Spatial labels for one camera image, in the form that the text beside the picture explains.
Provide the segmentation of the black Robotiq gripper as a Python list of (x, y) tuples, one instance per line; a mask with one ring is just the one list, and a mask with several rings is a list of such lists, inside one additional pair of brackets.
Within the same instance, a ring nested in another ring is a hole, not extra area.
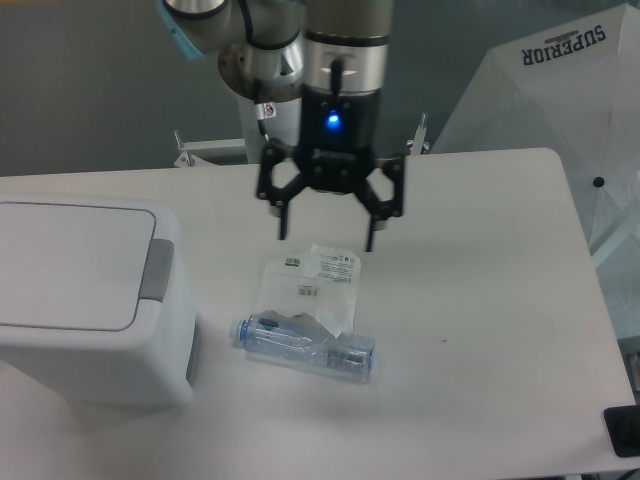
[[(349, 194), (369, 213), (366, 252), (373, 251), (379, 222), (404, 213), (406, 156), (375, 158), (373, 137), (381, 92), (333, 95), (311, 87), (301, 89), (301, 120), (297, 146), (270, 139), (262, 149), (256, 197), (269, 203), (279, 219), (278, 239), (288, 234), (289, 203), (302, 191), (302, 176), (308, 185), (323, 192)], [(293, 164), (298, 172), (286, 185), (273, 180), (275, 168)], [(393, 195), (381, 200), (368, 181), (380, 170), (392, 183)]]

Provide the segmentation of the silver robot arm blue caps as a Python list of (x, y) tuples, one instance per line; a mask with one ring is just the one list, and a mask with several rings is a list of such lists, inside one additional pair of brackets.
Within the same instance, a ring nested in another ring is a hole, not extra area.
[(244, 137), (256, 195), (281, 222), (303, 190), (352, 195), (377, 231), (404, 212), (405, 158), (374, 136), (393, 5), (389, 1), (161, 1), (184, 55), (218, 57), (250, 102)]

